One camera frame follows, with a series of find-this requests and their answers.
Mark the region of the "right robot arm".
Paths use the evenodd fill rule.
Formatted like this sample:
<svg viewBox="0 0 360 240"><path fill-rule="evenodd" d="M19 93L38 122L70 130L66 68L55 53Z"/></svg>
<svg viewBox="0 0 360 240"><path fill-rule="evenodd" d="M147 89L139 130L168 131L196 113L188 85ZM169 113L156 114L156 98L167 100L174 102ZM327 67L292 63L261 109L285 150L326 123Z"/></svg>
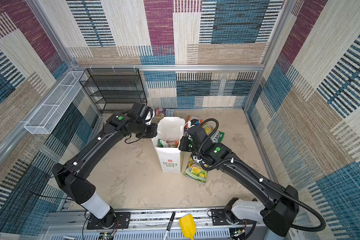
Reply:
<svg viewBox="0 0 360 240"><path fill-rule="evenodd" d="M267 179L244 163L230 148L222 143L213 143L203 127L191 127L181 138L179 149L197 155L199 160L207 164L207 171L218 169L228 174L263 204L263 208L255 211L251 218L247 212L240 213L240 202L236 200L228 211L230 217L261 221L280 237L285 237L291 228L305 232L320 232L325 229L325 219L316 210L299 201L298 192L294 187L285 188ZM316 227L295 225L294 221L300 208L314 215L320 224Z"/></svg>

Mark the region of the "pink orange Fox's candy bag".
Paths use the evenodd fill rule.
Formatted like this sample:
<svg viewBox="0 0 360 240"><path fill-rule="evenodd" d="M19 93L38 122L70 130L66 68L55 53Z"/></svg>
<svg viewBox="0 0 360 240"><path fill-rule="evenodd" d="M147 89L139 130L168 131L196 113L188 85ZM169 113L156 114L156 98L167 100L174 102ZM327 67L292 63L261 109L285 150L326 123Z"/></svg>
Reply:
<svg viewBox="0 0 360 240"><path fill-rule="evenodd" d="M178 148L179 141L168 142L169 148Z"/></svg>

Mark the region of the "yellow plastic scoop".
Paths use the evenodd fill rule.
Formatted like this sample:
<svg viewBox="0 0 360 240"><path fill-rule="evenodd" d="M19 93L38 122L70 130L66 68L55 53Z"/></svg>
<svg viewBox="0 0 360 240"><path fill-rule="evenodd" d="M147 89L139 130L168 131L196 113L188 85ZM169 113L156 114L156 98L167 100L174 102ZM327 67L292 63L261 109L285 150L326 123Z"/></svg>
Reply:
<svg viewBox="0 0 360 240"><path fill-rule="evenodd" d="M195 239L197 228L194 218L191 214L185 215L182 218L180 218L179 225L181 227L182 233L185 238L188 238L190 240Z"/></svg>

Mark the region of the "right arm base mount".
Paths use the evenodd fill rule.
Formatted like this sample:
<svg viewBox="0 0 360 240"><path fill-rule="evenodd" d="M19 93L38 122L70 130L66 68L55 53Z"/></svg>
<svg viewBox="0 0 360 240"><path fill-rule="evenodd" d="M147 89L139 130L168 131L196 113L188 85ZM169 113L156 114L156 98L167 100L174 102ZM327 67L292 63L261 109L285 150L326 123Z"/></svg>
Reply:
<svg viewBox="0 0 360 240"><path fill-rule="evenodd" d="M213 226L225 226L225 225L231 225L231 226L248 226L253 225L254 221L252 220L237 220L229 219L229 214L226 213L226 211L223 208L212 208L207 210L208 217L212 220Z"/></svg>

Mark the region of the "paperback book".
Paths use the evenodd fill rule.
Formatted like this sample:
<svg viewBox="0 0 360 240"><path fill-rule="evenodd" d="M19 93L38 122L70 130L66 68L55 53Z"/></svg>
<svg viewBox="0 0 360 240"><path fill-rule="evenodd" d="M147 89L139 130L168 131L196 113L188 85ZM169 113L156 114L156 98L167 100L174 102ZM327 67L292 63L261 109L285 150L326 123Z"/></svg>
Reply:
<svg viewBox="0 0 360 240"><path fill-rule="evenodd" d="M155 117L157 118L173 117L174 111L175 111L174 109L165 109L165 108L154 109Z"/></svg>

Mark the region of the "black marker pen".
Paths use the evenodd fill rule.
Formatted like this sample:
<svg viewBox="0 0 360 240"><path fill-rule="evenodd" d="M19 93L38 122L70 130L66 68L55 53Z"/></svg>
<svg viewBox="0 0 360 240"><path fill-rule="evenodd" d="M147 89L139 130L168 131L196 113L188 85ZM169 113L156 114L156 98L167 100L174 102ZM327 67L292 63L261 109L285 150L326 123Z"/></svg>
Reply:
<svg viewBox="0 0 360 240"><path fill-rule="evenodd" d="M176 212L172 212L172 215L171 215L171 217L170 217L169 223L168 223L168 225L167 225L166 231L165 231L164 236L163 236L163 240L167 240L167 239L168 239L168 235L169 235L169 233L170 233L170 230L171 230L171 227L172 227L172 224L173 224L175 215L176 215Z"/></svg>

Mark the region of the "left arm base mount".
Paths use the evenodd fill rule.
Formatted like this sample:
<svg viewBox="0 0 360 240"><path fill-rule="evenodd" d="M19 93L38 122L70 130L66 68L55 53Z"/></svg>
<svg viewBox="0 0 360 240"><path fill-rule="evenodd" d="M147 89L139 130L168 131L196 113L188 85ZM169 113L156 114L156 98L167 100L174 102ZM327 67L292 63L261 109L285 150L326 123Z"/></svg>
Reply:
<svg viewBox="0 0 360 240"><path fill-rule="evenodd" d="M98 219L90 215L87 230L127 229L131 220L131 212L109 212L104 218Z"/></svg>

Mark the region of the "green snack packet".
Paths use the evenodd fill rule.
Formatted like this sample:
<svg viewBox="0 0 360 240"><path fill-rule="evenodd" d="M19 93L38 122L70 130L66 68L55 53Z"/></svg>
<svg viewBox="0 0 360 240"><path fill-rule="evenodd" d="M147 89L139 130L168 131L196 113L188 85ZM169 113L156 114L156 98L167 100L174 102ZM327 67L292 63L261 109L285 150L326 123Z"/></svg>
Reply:
<svg viewBox="0 0 360 240"><path fill-rule="evenodd" d="M169 148L169 144L162 139L158 139L157 146L158 148Z"/></svg>

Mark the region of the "white paper bag with illustration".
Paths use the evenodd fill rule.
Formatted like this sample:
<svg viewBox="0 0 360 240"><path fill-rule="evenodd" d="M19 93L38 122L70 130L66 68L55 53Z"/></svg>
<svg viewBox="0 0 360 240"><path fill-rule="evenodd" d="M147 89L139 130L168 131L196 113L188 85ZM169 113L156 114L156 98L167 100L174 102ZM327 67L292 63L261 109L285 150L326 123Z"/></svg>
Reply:
<svg viewBox="0 0 360 240"><path fill-rule="evenodd" d="M186 121L179 117L164 117L158 123L157 135L152 139L163 173L180 174L183 153L179 149Z"/></svg>

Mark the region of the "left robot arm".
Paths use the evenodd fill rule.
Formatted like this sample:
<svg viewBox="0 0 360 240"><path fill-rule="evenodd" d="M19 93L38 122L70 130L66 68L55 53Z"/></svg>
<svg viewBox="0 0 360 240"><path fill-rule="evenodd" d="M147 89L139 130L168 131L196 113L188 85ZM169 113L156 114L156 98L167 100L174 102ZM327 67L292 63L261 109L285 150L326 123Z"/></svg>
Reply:
<svg viewBox="0 0 360 240"><path fill-rule="evenodd" d="M115 112L100 133L76 156L52 168L59 188L89 211L103 229L115 227L117 217L114 209L98 195L96 187L87 178L106 153L124 138L132 135L138 139L154 138L157 124L151 122L153 117L153 109L143 103L134 103L125 114Z"/></svg>

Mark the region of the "green fox's spring tea bag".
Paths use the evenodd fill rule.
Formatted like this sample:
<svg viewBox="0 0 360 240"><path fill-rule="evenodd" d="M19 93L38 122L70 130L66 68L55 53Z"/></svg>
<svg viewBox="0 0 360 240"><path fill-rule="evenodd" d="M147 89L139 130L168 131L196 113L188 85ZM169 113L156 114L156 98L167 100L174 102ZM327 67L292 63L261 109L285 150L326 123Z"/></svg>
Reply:
<svg viewBox="0 0 360 240"><path fill-rule="evenodd" d="M192 157L190 157L187 168L183 175L198 182L206 183L208 172L205 171L199 164L197 164Z"/></svg>
<svg viewBox="0 0 360 240"><path fill-rule="evenodd" d="M203 125L204 130L207 135L209 135L215 128L210 126L209 124ZM211 136L211 140L213 143L221 143L224 139L225 133L221 131L216 131L213 136Z"/></svg>

